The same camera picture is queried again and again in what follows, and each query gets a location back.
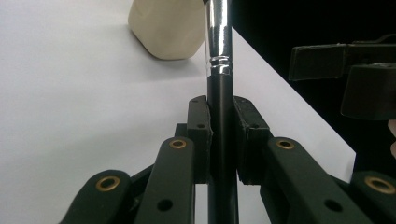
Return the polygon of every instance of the beige object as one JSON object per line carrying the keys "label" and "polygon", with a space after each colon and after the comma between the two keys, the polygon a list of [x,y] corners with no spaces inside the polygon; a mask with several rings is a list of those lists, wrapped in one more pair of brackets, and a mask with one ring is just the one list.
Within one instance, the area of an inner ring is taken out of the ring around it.
{"label": "beige object", "polygon": [[190,58],[205,40],[203,0],[134,0],[129,27],[155,57]]}

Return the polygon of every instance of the silver cylinder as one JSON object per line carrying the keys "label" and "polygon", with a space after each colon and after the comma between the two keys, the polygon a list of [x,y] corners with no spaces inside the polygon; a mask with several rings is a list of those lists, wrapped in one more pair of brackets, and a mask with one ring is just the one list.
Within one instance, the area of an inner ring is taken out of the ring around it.
{"label": "silver cylinder", "polygon": [[206,74],[233,74],[231,0],[208,0],[206,9]]}

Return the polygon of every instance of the white table surface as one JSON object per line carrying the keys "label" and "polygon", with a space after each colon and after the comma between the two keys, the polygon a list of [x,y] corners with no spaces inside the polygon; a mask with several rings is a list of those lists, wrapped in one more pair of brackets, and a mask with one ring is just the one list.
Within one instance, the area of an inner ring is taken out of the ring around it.
{"label": "white table surface", "polygon": [[[107,169],[133,175],[206,93],[205,48],[151,57],[128,29],[131,0],[0,1],[0,223],[57,223],[79,189]],[[348,181],[355,153],[233,32],[234,93],[275,136],[299,141]],[[196,223],[206,223],[197,186]],[[240,223],[269,223],[259,187],[239,188]]]}

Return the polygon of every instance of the black rod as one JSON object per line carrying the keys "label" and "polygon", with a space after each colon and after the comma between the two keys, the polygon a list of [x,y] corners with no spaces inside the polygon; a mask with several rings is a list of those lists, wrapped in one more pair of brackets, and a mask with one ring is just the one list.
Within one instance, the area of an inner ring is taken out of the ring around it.
{"label": "black rod", "polygon": [[213,130],[208,183],[209,224],[238,223],[230,5],[230,0],[208,0],[205,5],[207,103]]}

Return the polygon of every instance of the black background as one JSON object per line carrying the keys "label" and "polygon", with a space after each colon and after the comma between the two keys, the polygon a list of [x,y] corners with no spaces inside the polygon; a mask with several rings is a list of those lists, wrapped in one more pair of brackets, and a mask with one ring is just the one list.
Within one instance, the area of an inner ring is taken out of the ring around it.
{"label": "black background", "polygon": [[[394,0],[233,0],[232,17],[233,28],[286,80],[293,47],[396,34]],[[355,171],[375,170],[396,178],[396,160],[389,150],[395,137],[388,122],[340,114],[346,82],[347,76],[289,84],[357,152]]]}

